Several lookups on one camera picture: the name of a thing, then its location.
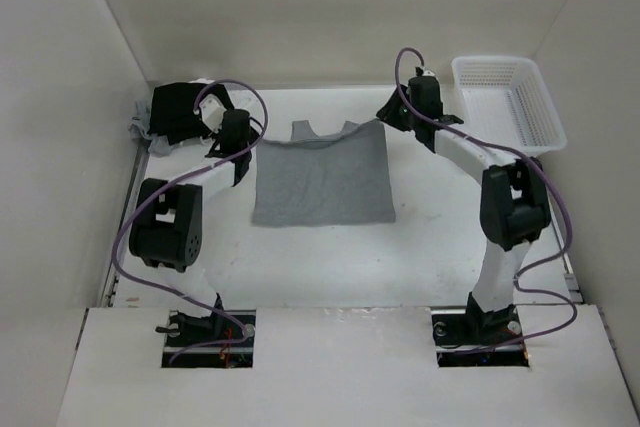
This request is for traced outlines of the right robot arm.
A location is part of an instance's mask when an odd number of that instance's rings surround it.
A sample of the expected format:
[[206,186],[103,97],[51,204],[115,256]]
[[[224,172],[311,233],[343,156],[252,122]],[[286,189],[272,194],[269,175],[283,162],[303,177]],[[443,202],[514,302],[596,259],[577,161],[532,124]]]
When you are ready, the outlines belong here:
[[525,154],[489,147],[460,130],[461,119],[443,110],[438,80],[423,72],[397,85],[376,116],[392,128],[413,133],[480,187],[479,221],[486,248],[479,278],[463,313],[434,315],[435,343],[488,347],[517,342],[516,275],[551,222],[539,163]]

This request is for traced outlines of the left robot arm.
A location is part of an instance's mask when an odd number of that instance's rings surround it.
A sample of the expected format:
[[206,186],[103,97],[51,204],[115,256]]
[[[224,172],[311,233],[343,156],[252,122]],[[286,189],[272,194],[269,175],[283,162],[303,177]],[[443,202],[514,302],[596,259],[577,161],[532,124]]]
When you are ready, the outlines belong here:
[[142,182],[128,222],[130,254],[151,268],[182,276],[197,271],[204,244],[205,203],[244,179],[261,139],[255,119],[242,109],[222,114],[204,162],[173,180]]

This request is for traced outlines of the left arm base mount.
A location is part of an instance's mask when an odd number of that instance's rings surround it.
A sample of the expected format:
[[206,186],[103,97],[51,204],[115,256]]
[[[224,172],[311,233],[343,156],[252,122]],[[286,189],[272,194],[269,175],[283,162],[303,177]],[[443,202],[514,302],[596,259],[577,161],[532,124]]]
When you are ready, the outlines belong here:
[[241,328],[217,314],[194,317],[171,311],[164,325],[155,331],[163,336],[161,367],[174,369],[241,369],[252,368],[256,311],[231,311],[248,330],[249,337],[242,343],[232,344],[243,337]]

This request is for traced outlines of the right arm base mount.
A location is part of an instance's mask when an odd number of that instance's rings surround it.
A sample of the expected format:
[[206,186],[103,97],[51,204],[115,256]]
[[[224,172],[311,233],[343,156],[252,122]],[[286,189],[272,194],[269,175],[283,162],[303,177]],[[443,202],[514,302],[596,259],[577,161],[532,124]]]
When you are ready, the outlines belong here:
[[434,311],[431,314],[436,361],[442,368],[528,367],[523,341],[497,347],[521,336],[517,310],[511,307],[497,318],[466,311]]

